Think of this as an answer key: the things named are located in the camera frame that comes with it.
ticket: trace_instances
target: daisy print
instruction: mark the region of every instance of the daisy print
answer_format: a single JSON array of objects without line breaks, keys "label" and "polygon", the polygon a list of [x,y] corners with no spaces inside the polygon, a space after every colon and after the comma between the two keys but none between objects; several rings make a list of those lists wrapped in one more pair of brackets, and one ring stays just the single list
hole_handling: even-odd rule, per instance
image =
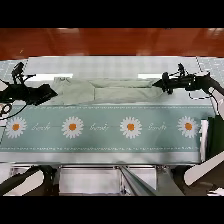
[{"label": "daisy print", "polygon": [[134,117],[126,117],[125,119],[123,119],[120,127],[120,131],[123,132],[123,135],[125,135],[126,138],[130,139],[139,136],[141,134],[140,131],[142,130],[140,121]]},{"label": "daisy print", "polygon": [[66,138],[75,138],[82,134],[81,131],[83,130],[83,126],[83,121],[78,117],[69,117],[65,122],[63,122],[63,135],[65,135]]},{"label": "daisy print", "polygon": [[199,129],[196,121],[193,118],[186,116],[179,119],[177,127],[179,131],[182,131],[182,135],[188,138],[194,138]]},{"label": "daisy print", "polygon": [[23,134],[23,131],[26,130],[26,121],[22,117],[15,117],[11,119],[10,122],[6,125],[6,135],[8,138],[17,138]]}]

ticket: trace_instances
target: light green cloth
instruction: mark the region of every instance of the light green cloth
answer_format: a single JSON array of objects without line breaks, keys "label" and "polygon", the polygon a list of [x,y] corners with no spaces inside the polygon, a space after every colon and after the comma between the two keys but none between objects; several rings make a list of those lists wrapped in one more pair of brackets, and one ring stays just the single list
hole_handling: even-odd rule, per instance
[{"label": "light green cloth", "polygon": [[163,91],[152,86],[158,79],[74,79],[55,78],[52,89],[58,94],[52,105],[81,103],[134,103],[160,96]]}]

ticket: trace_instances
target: brown wooden surface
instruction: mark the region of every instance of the brown wooden surface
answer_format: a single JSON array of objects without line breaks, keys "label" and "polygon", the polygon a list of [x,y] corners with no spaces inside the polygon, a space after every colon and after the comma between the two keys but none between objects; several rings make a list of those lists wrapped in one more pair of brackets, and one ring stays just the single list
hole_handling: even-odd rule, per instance
[{"label": "brown wooden surface", "polygon": [[0,60],[66,55],[224,57],[224,29],[0,28]]}]

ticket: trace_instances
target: table runner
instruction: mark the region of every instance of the table runner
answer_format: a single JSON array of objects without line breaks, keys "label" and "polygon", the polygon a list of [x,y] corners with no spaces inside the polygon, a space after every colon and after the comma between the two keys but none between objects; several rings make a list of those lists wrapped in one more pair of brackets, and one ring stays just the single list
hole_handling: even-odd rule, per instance
[{"label": "table runner", "polygon": [[199,152],[200,120],[209,116],[210,106],[30,106],[8,120],[0,151]]}]

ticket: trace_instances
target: orange flower center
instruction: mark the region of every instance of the orange flower center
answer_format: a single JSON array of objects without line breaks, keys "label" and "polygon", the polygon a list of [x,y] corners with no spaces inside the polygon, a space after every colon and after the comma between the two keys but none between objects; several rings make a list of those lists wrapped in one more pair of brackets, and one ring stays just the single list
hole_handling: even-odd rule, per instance
[{"label": "orange flower center", "polygon": [[192,124],[186,123],[185,128],[190,131],[192,129]]},{"label": "orange flower center", "polygon": [[76,129],[76,124],[70,124],[70,125],[69,125],[69,129],[70,129],[71,131],[74,131],[74,130]]},{"label": "orange flower center", "polygon": [[19,129],[19,124],[14,124],[12,126],[13,131],[17,131]]},{"label": "orange flower center", "polygon": [[133,131],[134,129],[135,129],[135,126],[134,126],[134,124],[128,124],[128,130],[129,131]]}]

